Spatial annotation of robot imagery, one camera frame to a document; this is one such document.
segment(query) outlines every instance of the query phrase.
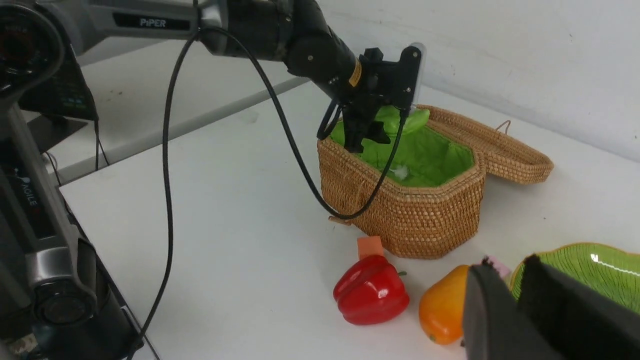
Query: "robotic arm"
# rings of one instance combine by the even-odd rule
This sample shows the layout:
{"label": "robotic arm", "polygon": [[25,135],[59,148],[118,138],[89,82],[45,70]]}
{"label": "robotic arm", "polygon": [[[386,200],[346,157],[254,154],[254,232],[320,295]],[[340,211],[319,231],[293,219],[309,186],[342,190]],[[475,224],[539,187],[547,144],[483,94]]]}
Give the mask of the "robotic arm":
{"label": "robotic arm", "polygon": [[[112,36],[188,39],[201,28],[224,28],[259,60],[284,62],[291,74],[310,78],[344,107],[345,148],[351,152],[362,152],[363,138],[389,143],[373,121],[378,109],[391,104],[407,110],[418,96],[421,44],[407,47],[398,62],[383,61],[379,49],[357,58],[326,24],[315,0],[206,0],[197,8],[149,0],[36,4],[75,55]],[[223,35],[203,33],[200,41],[216,56],[246,56]]]}
{"label": "robotic arm", "polygon": [[[343,112],[348,151],[362,152],[364,138],[390,143],[375,115],[384,105],[408,112],[418,96],[420,44],[398,62],[383,61],[379,49],[356,57],[315,0],[0,0],[0,214],[26,255],[40,323],[87,322],[99,311],[100,285],[95,252],[66,218],[20,109],[97,120],[76,55],[107,37],[189,39],[211,26],[327,93]],[[213,55],[246,56],[223,35],[205,31],[199,40]]]}

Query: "red bell pepper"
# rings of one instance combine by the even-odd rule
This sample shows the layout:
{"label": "red bell pepper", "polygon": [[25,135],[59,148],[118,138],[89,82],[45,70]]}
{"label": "red bell pepper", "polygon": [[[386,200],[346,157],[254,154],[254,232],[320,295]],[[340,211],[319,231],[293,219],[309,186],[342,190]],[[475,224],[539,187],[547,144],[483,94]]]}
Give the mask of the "red bell pepper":
{"label": "red bell pepper", "polygon": [[333,298],[344,319],[354,325],[387,322],[409,305],[396,268],[380,255],[355,263],[335,285]]}

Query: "green leaf-shaped plate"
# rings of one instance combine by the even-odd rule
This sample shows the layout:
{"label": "green leaf-shaped plate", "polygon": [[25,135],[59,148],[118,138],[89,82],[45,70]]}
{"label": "green leaf-shaped plate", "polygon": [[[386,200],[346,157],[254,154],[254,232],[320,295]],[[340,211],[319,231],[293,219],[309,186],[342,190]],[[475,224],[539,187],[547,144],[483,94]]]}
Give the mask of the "green leaf-shaped plate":
{"label": "green leaf-shaped plate", "polygon": [[[640,254],[597,243],[575,243],[536,254],[540,260],[640,314]],[[520,297],[524,265],[511,277],[511,294]]]}

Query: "woven basket lid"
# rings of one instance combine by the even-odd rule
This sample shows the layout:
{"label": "woven basket lid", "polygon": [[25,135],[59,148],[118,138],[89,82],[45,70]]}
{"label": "woven basket lid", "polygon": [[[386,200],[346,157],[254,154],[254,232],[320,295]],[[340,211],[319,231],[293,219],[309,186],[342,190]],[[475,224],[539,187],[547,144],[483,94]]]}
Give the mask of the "woven basket lid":
{"label": "woven basket lid", "polygon": [[[437,108],[428,109],[428,126],[451,140],[481,152],[486,160],[487,172],[518,184],[542,183],[554,168],[544,154],[507,135],[511,121],[493,129],[466,116]],[[505,133],[500,128],[507,125]]]}

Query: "white table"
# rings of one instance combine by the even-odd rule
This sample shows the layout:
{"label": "white table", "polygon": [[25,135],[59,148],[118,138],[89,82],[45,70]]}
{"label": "white table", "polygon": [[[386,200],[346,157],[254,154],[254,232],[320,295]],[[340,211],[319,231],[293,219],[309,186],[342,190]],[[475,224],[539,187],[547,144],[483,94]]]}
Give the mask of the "white table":
{"label": "white table", "polygon": [[[100,139],[110,162],[160,144],[166,91],[183,46],[167,41],[83,67],[100,116]],[[300,85],[284,64],[261,63],[277,92]],[[268,98],[249,60],[214,57],[201,44],[187,55],[173,98],[171,136],[208,125]],[[27,113],[28,119],[36,116]],[[51,153],[64,182],[95,169],[93,124],[73,134]]]}
{"label": "white table", "polygon": [[[430,88],[422,102],[490,126],[507,119]],[[280,96],[319,180],[314,135],[329,99],[313,84]],[[510,134],[548,154],[544,184],[490,177],[476,237],[443,259],[390,260],[412,302],[389,323],[346,323],[332,289],[362,233],[327,221],[304,182],[273,105],[263,102],[170,144],[172,278],[149,329],[168,359],[464,359],[422,333],[417,303],[455,266],[486,253],[513,268],[536,251],[598,241],[640,252],[640,165],[513,119]],[[124,297],[144,319],[166,261],[161,150],[145,151],[62,191]]]}

